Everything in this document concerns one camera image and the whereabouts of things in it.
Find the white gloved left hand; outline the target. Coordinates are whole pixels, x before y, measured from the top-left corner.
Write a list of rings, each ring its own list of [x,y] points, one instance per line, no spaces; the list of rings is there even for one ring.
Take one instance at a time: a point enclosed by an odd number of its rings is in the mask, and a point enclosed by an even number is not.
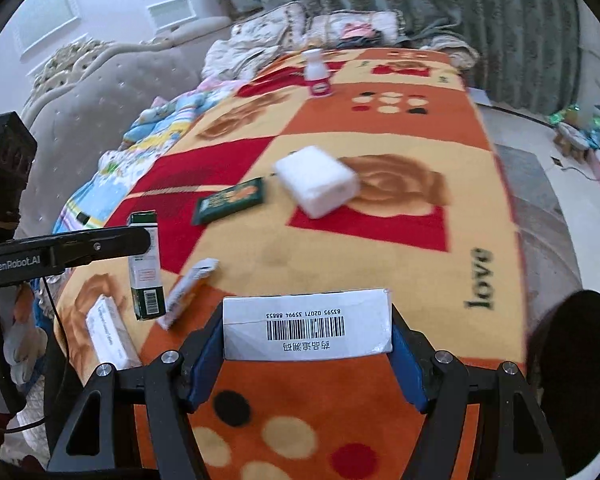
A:
[[[18,387],[31,379],[36,362],[46,351],[47,335],[35,325],[34,300],[34,292],[27,283],[0,289],[3,354],[10,379]]]

